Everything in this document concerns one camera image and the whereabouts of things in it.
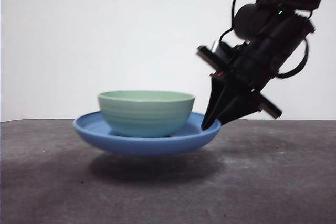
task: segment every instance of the plate rim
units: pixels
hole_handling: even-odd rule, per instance
[[[127,140],[127,141],[162,141],[162,140],[167,140],[167,137],[131,137],[131,136],[117,136],[117,135],[111,136],[111,135],[106,135],[106,134],[101,134],[101,133],[93,133],[92,131],[86,130],[85,128],[83,128],[79,125],[78,121],[80,119],[84,118],[85,116],[90,116],[90,115],[98,114],[98,113],[101,113],[101,111],[95,111],[95,112],[91,112],[91,113],[79,116],[78,118],[73,120],[73,122],[72,122],[73,127],[75,128],[76,131],[81,132],[83,134],[87,134],[87,135],[90,135],[90,136],[107,138],[107,139],[110,139],[110,140],[123,140],[123,141],[125,141],[125,140]],[[204,116],[204,114],[199,113],[199,112],[194,112],[194,111],[192,111],[191,114]],[[216,133],[221,129],[222,125],[221,125],[221,123],[218,119],[216,119],[215,122],[212,125],[214,125],[214,124],[217,124],[217,126],[214,129],[210,130],[208,128],[208,129],[206,129],[206,130],[204,130],[204,131],[202,131],[198,134],[184,135],[184,136],[172,136],[172,137],[169,137],[169,140],[170,141],[174,141],[174,140],[180,141],[182,139],[188,139],[190,137],[207,136],[207,135]]]

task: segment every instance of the gray table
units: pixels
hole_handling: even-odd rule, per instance
[[[97,150],[71,123],[1,124],[2,223],[336,223],[336,121],[237,120],[155,158]]]

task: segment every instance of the blue dish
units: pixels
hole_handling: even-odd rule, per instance
[[[221,128],[216,120],[203,131],[204,115],[192,112],[182,129],[168,137],[126,137],[116,133],[100,112],[83,115],[73,121],[78,134],[89,144],[113,153],[134,156],[171,155],[191,151],[209,143]]]

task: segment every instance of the bowl rim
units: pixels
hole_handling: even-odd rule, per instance
[[[107,93],[117,93],[117,92],[166,92],[166,93],[176,93],[176,94],[185,94],[189,96],[189,98],[183,99],[167,99],[167,100],[148,100],[148,99],[125,99],[125,98],[115,98],[106,96]],[[178,91],[168,91],[168,90],[115,90],[115,91],[107,91],[100,93],[98,98],[112,100],[112,101],[128,101],[128,102],[183,102],[183,101],[192,101],[195,100],[195,96],[185,92]]]

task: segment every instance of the wire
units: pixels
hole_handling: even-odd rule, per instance
[[[309,55],[309,44],[308,44],[308,40],[305,38],[304,41],[306,42],[306,50],[304,53],[304,58],[302,59],[302,61],[298,64],[298,66],[296,68],[294,68],[293,70],[287,72],[287,73],[278,73],[276,75],[276,77],[280,78],[280,79],[285,79],[285,78],[289,78],[292,77],[296,74],[298,74],[299,72],[301,72],[305,65],[307,64],[308,61],[308,55]]]
[[[309,15],[309,17],[307,19],[310,19],[311,16],[313,16],[313,11],[310,12],[310,15]]]
[[[223,32],[223,34],[220,36],[219,41],[222,41],[223,37],[228,34],[229,32],[233,31],[234,29],[234,18],[235,18],[235,5],[236,5],[236,1],[237,0],[233,0],[232,2],[232,11],[231,11],[231,28],[225,32]]]

